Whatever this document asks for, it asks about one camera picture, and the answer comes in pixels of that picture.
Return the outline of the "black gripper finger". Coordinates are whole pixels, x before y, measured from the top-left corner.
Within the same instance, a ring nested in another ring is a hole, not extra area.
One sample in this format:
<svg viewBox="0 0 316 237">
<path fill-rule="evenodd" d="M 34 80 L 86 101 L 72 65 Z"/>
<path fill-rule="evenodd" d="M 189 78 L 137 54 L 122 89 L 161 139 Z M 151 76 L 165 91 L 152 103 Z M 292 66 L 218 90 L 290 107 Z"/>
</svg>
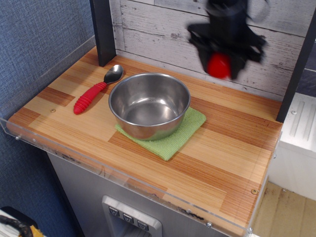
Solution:
<svg viewBox="0 0 316 237">
<path fill-rule="evenodd" d="M 198 51 L 199 59 L 202 64 L 203 70 L 205 72 L 208 72 L 209 71 L 208 64 L 212 56 L 212 49 L 206 46 L 198 46 L 197 51 Z"/>
<path fill-rule="evenodd" d="M 244 69 L 247 57 L 244 54 L 230 55 L 231 79 L 237 79 L 239 72 Z"/>
</svg>

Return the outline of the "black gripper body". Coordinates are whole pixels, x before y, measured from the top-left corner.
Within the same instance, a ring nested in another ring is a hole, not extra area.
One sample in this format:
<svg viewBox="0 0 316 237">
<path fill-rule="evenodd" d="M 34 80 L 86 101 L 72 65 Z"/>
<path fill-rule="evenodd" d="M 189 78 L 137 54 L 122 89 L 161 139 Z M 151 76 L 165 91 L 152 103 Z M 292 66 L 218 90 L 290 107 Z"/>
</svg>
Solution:
<svg viewBox="0 0 316 237">
<path fill-rule="evenodd" d="M 263 47 L 266 41 L 249 28 L 246 18 L 244 11 L 230 15 L 209 14 L 208 23 L 187 26 L 191 34 L 190 43 L 196 48 L 209 47 L 212 54 L 244 54 L 248 60 L 260 62 L 264 56 Z"/>
</svg>

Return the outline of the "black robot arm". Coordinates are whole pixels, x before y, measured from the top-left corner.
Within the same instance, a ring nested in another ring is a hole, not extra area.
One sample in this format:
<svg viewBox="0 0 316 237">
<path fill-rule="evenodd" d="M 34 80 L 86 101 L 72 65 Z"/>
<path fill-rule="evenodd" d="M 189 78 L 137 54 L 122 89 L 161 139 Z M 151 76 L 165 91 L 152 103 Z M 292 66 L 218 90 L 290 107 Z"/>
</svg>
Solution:
<svg viewBox="0 0 316 237">
<path fill-rule="evenodd" d="M 249 28 L 247 9 L 246 0 L 209 0 L 209 22 L 187 26 L 208 75 L 235 80 L 247 61 L 261 62 L 266 41 Z"/>
</svg>

